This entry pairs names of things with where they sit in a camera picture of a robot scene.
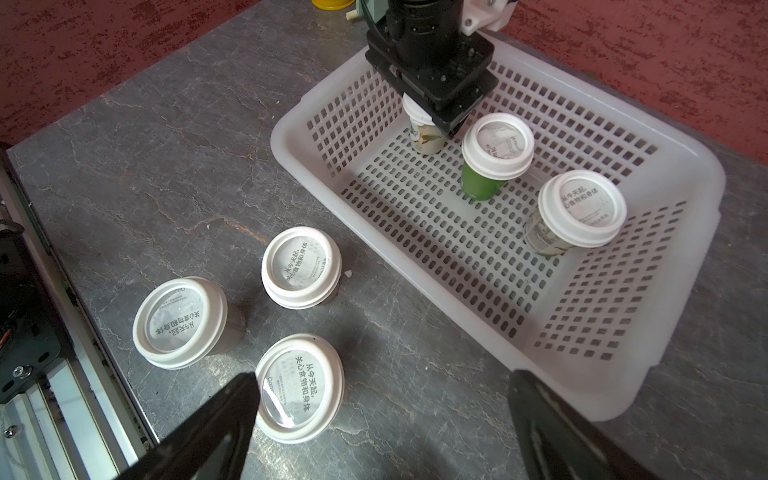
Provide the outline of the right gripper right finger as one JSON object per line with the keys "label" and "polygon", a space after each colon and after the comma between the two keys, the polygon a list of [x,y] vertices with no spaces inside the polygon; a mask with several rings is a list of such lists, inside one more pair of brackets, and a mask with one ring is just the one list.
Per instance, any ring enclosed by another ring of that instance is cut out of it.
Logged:
{"label": "right gripper right finger", "polygon": [[510,375],[508,404],[530,479],[655,479],[527,370]]}

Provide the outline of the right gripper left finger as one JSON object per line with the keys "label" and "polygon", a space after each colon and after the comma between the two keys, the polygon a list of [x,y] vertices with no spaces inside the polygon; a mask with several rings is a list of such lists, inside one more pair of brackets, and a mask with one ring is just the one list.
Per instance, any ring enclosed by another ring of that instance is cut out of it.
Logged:
{"label": "right gripper left finger", "polygon": [[240,478],[260,399],[261,391],[256,374],[238,374],[119,477]]}

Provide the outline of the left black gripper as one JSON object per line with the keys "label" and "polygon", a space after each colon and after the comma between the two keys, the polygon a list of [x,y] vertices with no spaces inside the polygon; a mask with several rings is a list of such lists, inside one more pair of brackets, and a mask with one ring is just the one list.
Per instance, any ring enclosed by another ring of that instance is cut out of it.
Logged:
{"label": "left black gripper", "polygon": [[492,42],[460,31],[463,2],[388,1],[381,20],[365,18],[368,62],[449,137],[498,85]]}

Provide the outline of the white perforated plastic basket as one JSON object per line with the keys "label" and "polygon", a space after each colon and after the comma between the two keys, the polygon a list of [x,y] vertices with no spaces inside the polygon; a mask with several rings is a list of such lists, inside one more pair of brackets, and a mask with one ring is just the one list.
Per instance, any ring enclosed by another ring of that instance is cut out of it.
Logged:
{"label": "white perforated plastic basket", "polygon": [[[530,169],[484,202],[460,186],[459,140],[423,156],[400,96],[357,53],[275,126],[276,160],[506,367],[587,419],[621,415],[659,364],[714,237],[726,175],[702,143],[501,40],[496,89],[473,111],[532,129]],[[598,249],[524,242],[542,185],[587,169],[628,218]]]}

